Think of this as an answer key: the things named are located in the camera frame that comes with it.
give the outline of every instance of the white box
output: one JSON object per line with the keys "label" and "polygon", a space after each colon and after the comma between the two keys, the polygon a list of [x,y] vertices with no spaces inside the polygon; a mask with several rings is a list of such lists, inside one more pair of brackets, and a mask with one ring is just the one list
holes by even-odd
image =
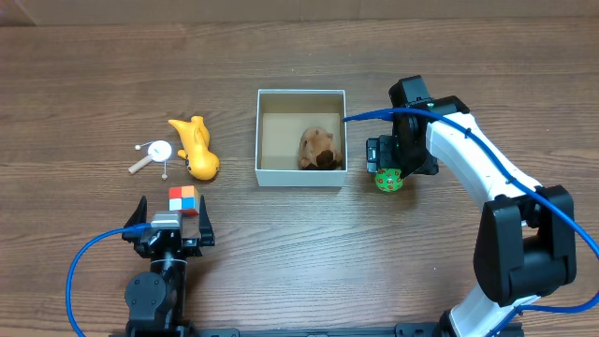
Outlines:
{"label": "white box", "polygon": [[[335,186],[347,176],[345,90],[260,89],[256,116],[256,177],[260,186]],[[299,169],[300,138],[321,126],[343,153],[335,170]]]}

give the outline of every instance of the colorful block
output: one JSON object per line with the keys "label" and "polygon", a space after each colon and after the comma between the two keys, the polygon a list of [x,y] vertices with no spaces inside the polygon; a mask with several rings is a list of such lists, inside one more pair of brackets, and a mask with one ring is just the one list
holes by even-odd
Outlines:
{"label": "colorful block", "polygon": [[187,216],[199,214],[199,193],[194,186],[171,187],[168,190],[168,209]]}

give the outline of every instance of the yellow toy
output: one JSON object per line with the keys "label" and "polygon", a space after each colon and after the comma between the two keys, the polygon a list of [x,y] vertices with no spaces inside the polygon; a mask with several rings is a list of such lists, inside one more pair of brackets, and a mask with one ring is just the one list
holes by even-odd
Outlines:
{"label": "yellow toy", "polygon": [[179,150],[179,157],[185,159],[189,173],[200,180],[214,178],[219,169],[218,157],[208,151],[210,133],[204,125],[204,118],[194,116],[191,122],[168,120],[179,132],[183,150]]}

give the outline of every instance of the table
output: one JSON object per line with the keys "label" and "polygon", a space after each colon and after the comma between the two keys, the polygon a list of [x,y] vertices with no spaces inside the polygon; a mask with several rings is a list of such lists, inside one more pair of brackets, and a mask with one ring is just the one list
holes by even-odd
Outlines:
{"label": "table", "polygon": [[[259,88],[345,89],[348,115],[390,105],[420,74],[457,95],[523,171],[562,184],[594,238],[599,199],[599,19],[406,20],[0,29],[0,336],[74,335],[64,286],[71,259],[168,188],[206,196],[217,245],[188,267],[186,314],[203,328],[391,326],[436,321],[475,283],[479,212],[446,167],[401,192],[376,189],[348,126],[341,190],[259,188]],[[135,144],[180,146],[167,119],[205,117],[222,171],[195,181],[183,161],[131,176]],[[577,239],[578,275],[540,302],[582,303],[599,270]],[[149,268],[119,238],[90,249],[74,312],[89,336],[124,329],[124,286]],[[530,336],[595,336],[599,310],[526,314]]]}

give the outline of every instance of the green ball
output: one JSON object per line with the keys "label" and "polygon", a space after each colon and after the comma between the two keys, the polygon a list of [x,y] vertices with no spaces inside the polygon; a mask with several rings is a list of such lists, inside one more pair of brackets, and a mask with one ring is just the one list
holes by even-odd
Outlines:
{"label": "green ball", "polygon": [[401,174],[398,168],[380,168],[374,176],[374,182],[381,191],[395,192],[403,186]]}

